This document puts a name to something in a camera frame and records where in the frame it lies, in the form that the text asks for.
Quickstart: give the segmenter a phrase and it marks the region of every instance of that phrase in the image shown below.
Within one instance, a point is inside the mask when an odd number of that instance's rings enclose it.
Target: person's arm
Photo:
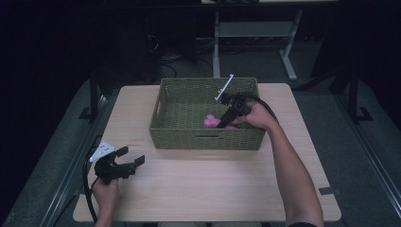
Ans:
[[[111,226],[119,196],[118,180],[112,180],[110,184],[105,184],[99,178],[96,180],[92,191],[99,206],[95,227]]]
[[[248,122],[264,129],[270,137],[277,183],[286,211],[286,225],[307,222],[323,226],[323,211],[304,163],[280,124],[259,103],[249,103],[252,112],[233,123]]]

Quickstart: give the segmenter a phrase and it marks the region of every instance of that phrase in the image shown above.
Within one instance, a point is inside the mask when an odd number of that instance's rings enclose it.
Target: green woven basket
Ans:
[[[221,117],[227,106],[215,101],[228,79],[163,79],[150,122],[156,148],[247,149],[260,148],[265,132],[244,123],[238,129],[206,129],[206,115]],[[250,92],[259,96],[256,79],[234,78],[229,94]]]

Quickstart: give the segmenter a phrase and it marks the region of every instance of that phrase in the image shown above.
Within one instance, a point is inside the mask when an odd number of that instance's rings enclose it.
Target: pink plush toy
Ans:
[[[203,121],[203,126],[208,129],[213,129],[218,126],[220,119],[215,118],[212,114],[208,114]],[[225,129],[236,129],[236,125],[228,124]]]

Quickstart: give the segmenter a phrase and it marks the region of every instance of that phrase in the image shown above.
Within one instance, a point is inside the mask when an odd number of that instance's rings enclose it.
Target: black sleeve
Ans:
[[[316,227],[316,225],[306,223],[306,222],[298,222],[289,225],[288,227]]]

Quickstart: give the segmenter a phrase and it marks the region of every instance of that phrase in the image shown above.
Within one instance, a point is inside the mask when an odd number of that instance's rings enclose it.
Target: wooden table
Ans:
[[[304,161],[323,206],[324,220],[339,220],[341,213],[294,96],[286,84],[259,84],[259,93],[275,111],[289,141]],[[151,114],[159,86],[121,89],[103,140],[130,152],[119,164],[145,154],[136,174],[120,180],[120,201],[115,220],[158,221],[283,221],[270,139],[260,150],[156,149],[149,134]],[[93,168],[89,183],[95,179]],[[92,221],[84,196],[74,212],[77,221]]]

